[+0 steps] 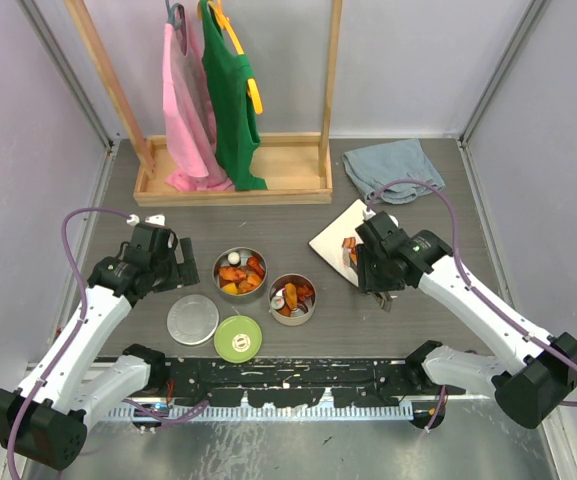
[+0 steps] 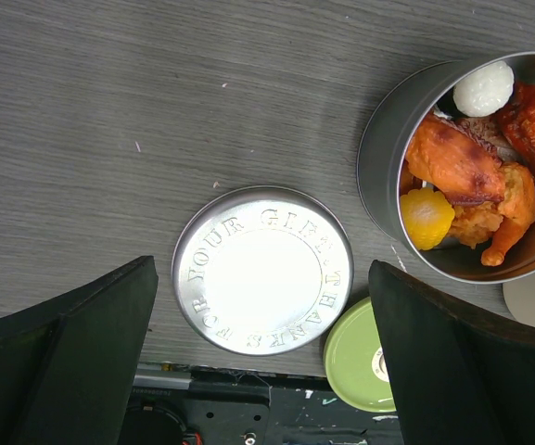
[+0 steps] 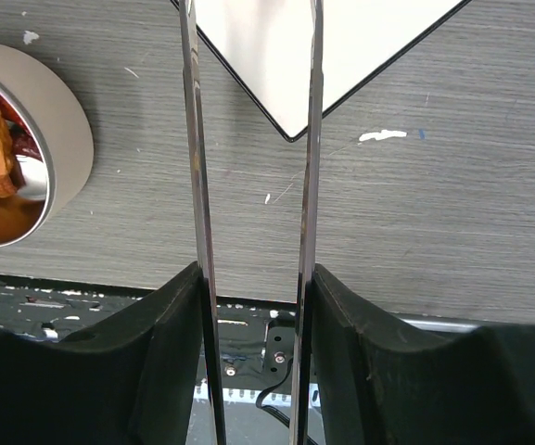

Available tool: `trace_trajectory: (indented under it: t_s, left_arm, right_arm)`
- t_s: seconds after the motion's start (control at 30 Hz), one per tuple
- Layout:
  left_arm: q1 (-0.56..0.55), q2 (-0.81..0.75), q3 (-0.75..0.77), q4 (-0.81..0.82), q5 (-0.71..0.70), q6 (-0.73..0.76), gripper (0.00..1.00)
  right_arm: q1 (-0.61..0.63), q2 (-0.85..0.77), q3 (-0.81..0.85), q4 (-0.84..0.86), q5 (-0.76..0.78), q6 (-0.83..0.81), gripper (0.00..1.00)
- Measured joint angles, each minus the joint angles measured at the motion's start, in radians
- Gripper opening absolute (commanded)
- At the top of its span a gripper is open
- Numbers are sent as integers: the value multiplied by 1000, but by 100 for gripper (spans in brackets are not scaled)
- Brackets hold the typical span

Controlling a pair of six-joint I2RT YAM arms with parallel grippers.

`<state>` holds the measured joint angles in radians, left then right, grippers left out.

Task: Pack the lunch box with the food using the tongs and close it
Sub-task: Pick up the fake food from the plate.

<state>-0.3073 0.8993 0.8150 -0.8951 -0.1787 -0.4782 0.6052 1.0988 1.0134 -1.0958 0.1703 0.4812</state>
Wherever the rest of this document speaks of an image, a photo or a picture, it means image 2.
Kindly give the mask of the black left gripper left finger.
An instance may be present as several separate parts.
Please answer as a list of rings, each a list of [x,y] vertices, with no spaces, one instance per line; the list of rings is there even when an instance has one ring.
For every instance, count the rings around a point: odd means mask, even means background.
[[[153,310],[142,256],[0,318],[0,444],[115,444]]]

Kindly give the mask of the orange fried food piece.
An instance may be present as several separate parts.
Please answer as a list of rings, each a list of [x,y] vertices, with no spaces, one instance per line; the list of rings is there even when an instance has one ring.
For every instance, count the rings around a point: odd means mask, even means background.
[[[535,223],[535,184],[529,169],[516,162],[501,168],[505,195],[500,203],[486,201],[478,206],[455,206],[455,217],[448,235],[461,244],[475,248],[491,240],[481,254],[484,266],[499,266],[513,247]]]

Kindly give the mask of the large round steel tin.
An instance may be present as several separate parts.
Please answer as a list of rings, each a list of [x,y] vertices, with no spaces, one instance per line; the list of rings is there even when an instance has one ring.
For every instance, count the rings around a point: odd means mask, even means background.
[[[376,226],[435,272],[475,285],[500,284],[535,273],[535,223],[497,267],[481,264],[480,248],[459,247],[453,241],[419,251],[401,220],[400,173],[411,137],[433,106],[464,77],[498,61],[509,65],[518,80],[535,83],[534,51],[445,61],[423,68],[398,83],[376,107],[365,126],[356,162],[359,194]]]

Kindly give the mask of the brown meat chunk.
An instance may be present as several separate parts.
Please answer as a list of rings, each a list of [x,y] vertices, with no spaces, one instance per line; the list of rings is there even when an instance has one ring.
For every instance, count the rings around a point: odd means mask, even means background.
[[[519,154],[512,148],[492,116],[460,118],[456,124],[485,144],[485,147],[501,161],[522,163]]]

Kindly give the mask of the yellow food piece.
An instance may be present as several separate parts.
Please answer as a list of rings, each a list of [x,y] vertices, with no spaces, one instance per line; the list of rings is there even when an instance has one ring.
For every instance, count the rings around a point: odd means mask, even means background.
[[[455,211],[440,191],[421,188],[400,196],[401,217],[414,247],[430,250],[449,232]]]

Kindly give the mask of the round steel lid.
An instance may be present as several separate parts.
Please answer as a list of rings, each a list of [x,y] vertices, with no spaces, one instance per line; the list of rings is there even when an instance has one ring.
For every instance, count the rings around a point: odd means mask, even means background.
[[[353,256],[338,218],[317,199],[250,186],[204,206],[172,257],[176,301],[209,343],[248,356],[296,350],[339,317]]]

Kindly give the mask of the green round lid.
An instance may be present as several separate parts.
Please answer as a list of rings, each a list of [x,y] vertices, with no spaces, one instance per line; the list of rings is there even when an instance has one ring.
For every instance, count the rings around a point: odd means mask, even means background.
[[[337,398],[369,413],[396,410],[370,298],[343,313],[330,330],[323,360]]]

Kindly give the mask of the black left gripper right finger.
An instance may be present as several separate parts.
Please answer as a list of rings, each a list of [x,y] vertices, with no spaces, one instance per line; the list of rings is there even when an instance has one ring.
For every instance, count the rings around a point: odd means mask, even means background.
[[[376,326],[407,444],[535,444],[535,327],[373,261]]]

